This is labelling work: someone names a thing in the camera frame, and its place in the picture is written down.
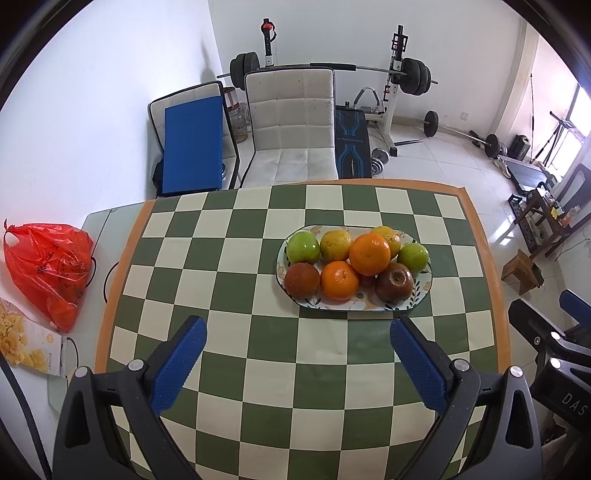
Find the dark red apple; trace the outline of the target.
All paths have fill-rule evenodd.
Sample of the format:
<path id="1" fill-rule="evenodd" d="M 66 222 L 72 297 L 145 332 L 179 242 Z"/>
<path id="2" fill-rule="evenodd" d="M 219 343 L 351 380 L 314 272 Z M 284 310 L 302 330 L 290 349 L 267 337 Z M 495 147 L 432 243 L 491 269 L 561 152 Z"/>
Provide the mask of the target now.
<path id="1" fill-rule="evenodd" d="M 414 277 L 407 266 L 391 263 L 386 270 L 377 275 L 375 292 L 385 303 L 398 303 L 411 296 L 414 285 Z"/>

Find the yellow pear-shaped citrus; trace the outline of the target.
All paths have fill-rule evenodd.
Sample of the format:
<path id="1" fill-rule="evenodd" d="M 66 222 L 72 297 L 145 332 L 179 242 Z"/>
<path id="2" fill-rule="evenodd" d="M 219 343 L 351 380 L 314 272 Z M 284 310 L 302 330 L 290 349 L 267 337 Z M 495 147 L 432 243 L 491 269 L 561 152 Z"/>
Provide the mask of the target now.
<path id="1" fill-rule="evenodd" d="M 380 235 L 389 244 L 391 251 L 391 258 L 394 259 L 398 255 L 402 247 L 402 240 L 399 232 L 389 226 L 378 226 L 370 230 L 373 234 Z"/>

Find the dark red round fruit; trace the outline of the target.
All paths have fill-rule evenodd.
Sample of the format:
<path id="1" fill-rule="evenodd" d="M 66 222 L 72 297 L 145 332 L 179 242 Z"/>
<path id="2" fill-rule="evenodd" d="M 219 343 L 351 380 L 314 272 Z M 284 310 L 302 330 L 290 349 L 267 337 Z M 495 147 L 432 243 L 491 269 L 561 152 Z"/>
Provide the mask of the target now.
<path id="1" fill-rule="evenodd" d="M 291 297 L 303 299 L 315 296 L 321 275 L 314 265 L 300 262 L 290 265 L 284 277 L 284 289 Z"/>

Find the black blue exercise mat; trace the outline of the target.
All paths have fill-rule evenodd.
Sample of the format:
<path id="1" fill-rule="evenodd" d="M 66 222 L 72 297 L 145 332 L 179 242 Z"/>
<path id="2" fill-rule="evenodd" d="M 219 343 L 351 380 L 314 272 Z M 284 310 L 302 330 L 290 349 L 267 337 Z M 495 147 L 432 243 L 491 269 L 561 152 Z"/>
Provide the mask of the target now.
<path id="1" fill-rule="evenodd" d="M 335 166 L 339 179 L 372 177 L 370 136 L 363 111 L 335 107 Z"/>

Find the floral oval ceramic plate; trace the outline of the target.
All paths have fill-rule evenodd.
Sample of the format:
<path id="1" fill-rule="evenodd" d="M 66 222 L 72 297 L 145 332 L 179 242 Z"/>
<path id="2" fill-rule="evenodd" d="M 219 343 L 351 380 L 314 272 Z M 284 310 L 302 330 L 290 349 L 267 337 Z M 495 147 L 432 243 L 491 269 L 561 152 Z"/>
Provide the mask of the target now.
<path id="1" fill-rule="evenodd" d="M 297 230 L 293 234 L 290 234 L 286 239 L 283 240 L 283 244 L 280 246 L 280 250 L 277 253 L 277 260 L 276 260 L 276 281 L 279 283 L 280 288 L 287 294 L 290 299 L 294 300 L 297 305 L 301 307 L 311 308 L 311 309 L 319 309 L 319 310 L 334 310 L 334 311 L 376 311 L 376 312 L 385 312 L 385 311 L 408 311 L 413 309 L 417 306 L 422 299 L 424 299 L 427 293 L 431 290 L 433 274 L 431 268 L 431 262 L 429 261 L 425 270 L 420 273 L 413 274 L 414 277 L 414 290 L 411 296 L 405 300 L 398 303 L 385 303 L 383 302 L 375 292 L 375 285 L 373 288 L 363 288 L 360 287 L 359 282 L 359 290 L 356 292 L 356 295 L 353 298 L 349 299 L 346 302 L 335 302 L 327 297 L 322 293 L 321 282 L 320 286 L 318 287 L 317 294 L 310 298 L 303 298 L 298 299 L 291 297 L 290 294 L 284 289 L 284 277 L 287 274 L 287 269 L 290 265 L 293 265 L 287 259 L 287 241 L 290 239 L 291 236 L 296 234 L 300 231 L 310 231 L 311 234 L 315 235 L 315 238 L 318 240 L 318 244 L 320 244 L 322 235 L 329 230 L 346 230 L 352 237 L 352 240 L 355 240 L 360 235 L 372 233 L 370 227 L 358 227 L 358 226 L 332 226 L 332 225 L 310 225 Z M 407 234 L 404 231 L 397 230 L 401 236 L 402 240 L 402 247 L 408 243 L 418 243 L 412 236 Z M 391 263 L 398 263 L 398 255 L 391 258 Z M 322 268 L 325 267 L 324 261 L 322 261 L 322 256 L 317 263 L 314 264 L 315 268 L 317 268 L 318 273 L 322 273 Z"/>

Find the black tripod stand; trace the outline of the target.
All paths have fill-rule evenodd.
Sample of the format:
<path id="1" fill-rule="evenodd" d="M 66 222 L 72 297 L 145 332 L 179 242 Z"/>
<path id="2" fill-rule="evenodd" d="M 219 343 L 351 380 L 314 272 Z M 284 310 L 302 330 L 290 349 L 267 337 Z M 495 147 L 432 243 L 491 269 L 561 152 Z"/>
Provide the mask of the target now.
<path id="1" fill-rule="evenodd" d="M 535 156 L 530 161 L 531 164 L 539 165 L 546 168 L 550 164 L 552 155 L 558 149 L 558 144 L 563 135 L 573 134 L 574 137 L 583 142 L 585 137 L 582 132 L 575 126 L 575 124 L 568 118 L 561 118 L 554 112 L 550 111 L 549 115 L 557 122 L 556 127 L 552 131 L 548 140 L 538 150 Z"/>

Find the bright orange fruit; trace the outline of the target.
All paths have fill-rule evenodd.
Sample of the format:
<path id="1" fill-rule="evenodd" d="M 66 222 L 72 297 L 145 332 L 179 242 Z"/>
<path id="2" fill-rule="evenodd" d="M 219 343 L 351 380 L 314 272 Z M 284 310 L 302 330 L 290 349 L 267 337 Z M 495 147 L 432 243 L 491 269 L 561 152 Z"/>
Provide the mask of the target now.
<path id="1" fill-rule="evenodd" d="M 346 302 L 359 290 L 356 271 L 346 261 L 332 261 L 325 264 L 321 273 L 322 293 L 335 302 Z"/>

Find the green apple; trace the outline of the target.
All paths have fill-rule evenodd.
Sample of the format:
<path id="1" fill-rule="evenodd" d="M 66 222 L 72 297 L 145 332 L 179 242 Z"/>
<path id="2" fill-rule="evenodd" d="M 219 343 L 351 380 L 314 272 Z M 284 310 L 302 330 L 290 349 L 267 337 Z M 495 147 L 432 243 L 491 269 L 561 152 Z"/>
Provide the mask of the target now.
<path id="1" fill-rule="evenodd" d="M 304 262 L 314 265 L 320 256 L 320 245 L 310 231 L 297 232 L 287 241 L 287 259 L 291 264 Z"/>
<path id="2" fill-rule="evenodd" d="M 417 274 L 426 269 L 430 261 L 430 254 L 422 244 L 408 243 L 401 248 L 397 260 L 413 274 Z"/>

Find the yellow snack box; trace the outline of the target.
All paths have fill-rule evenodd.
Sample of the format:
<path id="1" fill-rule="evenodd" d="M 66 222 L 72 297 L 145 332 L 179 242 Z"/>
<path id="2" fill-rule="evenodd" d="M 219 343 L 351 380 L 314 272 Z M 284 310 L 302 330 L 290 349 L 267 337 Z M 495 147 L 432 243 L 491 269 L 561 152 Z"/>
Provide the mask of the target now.
<path id="1" fill-rule="evenodd" d="M 5 299 L 0 300 L 0 347 L 12 366 L 56 377 L 65 374 L 63 336 L 29 319 Z"/>

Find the small wooden stool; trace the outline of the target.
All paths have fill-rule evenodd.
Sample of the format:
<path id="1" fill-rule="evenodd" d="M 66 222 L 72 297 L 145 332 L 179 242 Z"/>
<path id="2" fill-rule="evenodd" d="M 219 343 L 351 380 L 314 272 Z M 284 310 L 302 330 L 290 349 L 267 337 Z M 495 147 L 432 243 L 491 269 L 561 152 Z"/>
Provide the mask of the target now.
<path id="1" fill-rule="evenodd" d="M 541 269 L 521 249 L 503 266 L 501 280 L 506 282 L 509 277 L 515 277 L 519 281 L 520 295 L 524 295 L 544 285 L 544 277 Z"/>

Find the white squat rack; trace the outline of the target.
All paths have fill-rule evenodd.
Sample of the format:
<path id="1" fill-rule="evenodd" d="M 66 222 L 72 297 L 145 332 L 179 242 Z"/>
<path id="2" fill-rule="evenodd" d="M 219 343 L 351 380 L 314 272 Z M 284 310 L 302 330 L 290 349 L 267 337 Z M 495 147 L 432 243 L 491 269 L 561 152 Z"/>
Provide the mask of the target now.
<path id="1" fill-rule="evenodd" d="M 392 38 L 390 67 L 388 69 L 379 70 L 374 67 L 362 68 L 361 66 L 358 66 L 358 69 L 379 70 L 380 72 L 387 73 L 387 81 L 384 87 L 382 100 L 380 101 L 382 111 L 377 113 L 365 113 L 363 111 L 356 112 L 355 130 L 367 130 L 368 126 L 362 126 L 362 120 L 365 120 L 366 124 L 375 123 L 378 132 L 381 134 L 382 140 L 385 143 L 385 150 L 391 157 L 396 157 L 398 155 L 398 147 L 394 145 L 394 141 L 391 137 L 391 128 L 394 118 L 394 108 L 396 107 L 397 96 L 400 90 L 400 81 L 405 75 L 405 72 L 403 71 L 403 54 L 406 51 L 407 43 L 408 36 L 404 34 L 404 26 L 399 25 L 398 30 L 394 32 Z"/>

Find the barbell with black plates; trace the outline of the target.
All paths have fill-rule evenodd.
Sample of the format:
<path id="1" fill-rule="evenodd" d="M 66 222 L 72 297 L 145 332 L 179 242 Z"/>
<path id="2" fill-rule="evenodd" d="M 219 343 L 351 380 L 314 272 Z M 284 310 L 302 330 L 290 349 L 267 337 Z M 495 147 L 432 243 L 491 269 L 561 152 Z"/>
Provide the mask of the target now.
<path id="1" fill-rule="evenodd" d="M 279 69 L 322 68 L 332 71 L 356 72 L 358 70 L 385 73 L 393 85 L 398 85 L 408 95 L 421 96 L 426 94 L 432 85 L 438 85 L 434 80 L 430 68 L 422 61 L 404 58 L 399 70 L 378 67 L 360 66 L 349 63 L 314 62 L 308 64 L 293 64 L 278 66 Z M 229 78 L 233 87 L 245 90 L 245 76 L 252 72 L 263 70 L 259 55 L 256 52 L 239 53 L 229 63 L 229 72 L 217 76 L 217 79 Z"/>

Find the white padded chair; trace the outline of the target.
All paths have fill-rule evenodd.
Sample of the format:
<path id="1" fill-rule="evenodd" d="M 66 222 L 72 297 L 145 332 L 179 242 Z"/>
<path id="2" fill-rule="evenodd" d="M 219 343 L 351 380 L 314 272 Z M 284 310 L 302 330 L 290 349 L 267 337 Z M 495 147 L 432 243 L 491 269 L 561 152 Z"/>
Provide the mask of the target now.
<path id="1" fill-rule="evenodd" d="M 263 69 L 245 76 L 253 155 L 242 188 L 336 180 L 335 74 Z"/>

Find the red plastic bag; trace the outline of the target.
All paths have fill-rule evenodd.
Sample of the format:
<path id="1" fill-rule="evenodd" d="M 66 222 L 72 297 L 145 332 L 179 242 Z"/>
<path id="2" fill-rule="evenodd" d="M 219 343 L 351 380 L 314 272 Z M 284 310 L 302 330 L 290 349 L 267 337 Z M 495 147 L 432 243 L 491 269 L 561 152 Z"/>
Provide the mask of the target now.
<path id="1" fill-rule="evenodd" d="M 85 231 L 67 224 L 4 225 L 4 258 L 14 285 L 63 333 L 78 316 L 92 248 Z"/>

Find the large yellow orange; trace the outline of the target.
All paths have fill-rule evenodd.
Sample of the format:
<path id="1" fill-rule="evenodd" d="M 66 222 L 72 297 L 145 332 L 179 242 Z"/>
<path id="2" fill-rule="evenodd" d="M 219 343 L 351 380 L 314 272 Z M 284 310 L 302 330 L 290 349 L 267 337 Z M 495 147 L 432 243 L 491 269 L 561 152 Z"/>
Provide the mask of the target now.
<path id="1" fill-rule="evenodd" d="M 352 237 L 346 230 L 329 230 L 322 235 L 320 242 L 322 261 L 346 261 L 349 258 L 349 248 L 353 243 Z"/>

